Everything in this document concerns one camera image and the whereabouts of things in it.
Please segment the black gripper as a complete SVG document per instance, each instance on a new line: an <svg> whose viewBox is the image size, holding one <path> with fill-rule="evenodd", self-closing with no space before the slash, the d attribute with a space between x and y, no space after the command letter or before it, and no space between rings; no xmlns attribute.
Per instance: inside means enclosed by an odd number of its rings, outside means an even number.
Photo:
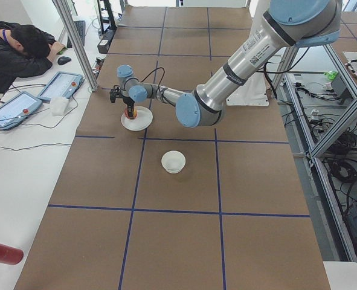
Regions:
<svg viewBox="0 0 357 290"><path fill-rule="evenodd" d="M127 105L126 108L126 116L127 117L134 117L134 104L135 102L129 96L123 96L123 102Z"/></svg>

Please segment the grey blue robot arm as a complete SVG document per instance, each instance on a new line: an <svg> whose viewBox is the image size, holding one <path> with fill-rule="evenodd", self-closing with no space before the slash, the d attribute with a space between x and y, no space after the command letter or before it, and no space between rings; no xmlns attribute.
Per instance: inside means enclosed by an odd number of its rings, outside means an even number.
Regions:
<svg viewBox="0 0 357 290"><path fill-rule="evenodd" d="M110 101L120 98L127 117L134 104L155 98L173 105L185 127L212 126L224 114L226 99L284 47L315 47L339 38L341 1L270 1L260 25L226 63L204 84L185 93L165 86L140 82L132 67L117 68L119 84L110 91Z"/></svg>

